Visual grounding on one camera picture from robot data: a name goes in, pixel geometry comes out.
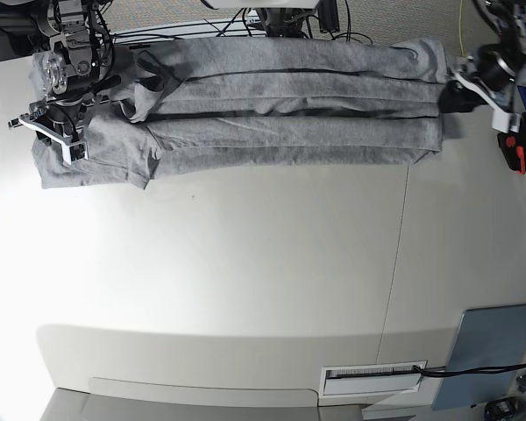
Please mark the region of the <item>robot base stand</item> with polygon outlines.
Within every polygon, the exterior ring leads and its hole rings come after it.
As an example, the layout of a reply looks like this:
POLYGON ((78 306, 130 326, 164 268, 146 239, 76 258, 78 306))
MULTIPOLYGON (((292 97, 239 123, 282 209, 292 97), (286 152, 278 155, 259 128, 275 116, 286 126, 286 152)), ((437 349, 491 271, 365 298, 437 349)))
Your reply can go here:
POLYGON ((217 29, 217 36, 225 36, 228 28, 239 18, 247 37, 256 32, 268 38, 313 39, 311 19, 318 24, 321 34, 329 35, 331 40, 344 40, 349 43, 362 43, 373 40, 352 29, 351 9, 344 1, 346 12, 346 29, 341 29, 337 1, 201 1, 211 10, 237 9, 230 22, 222 29, 217 29))

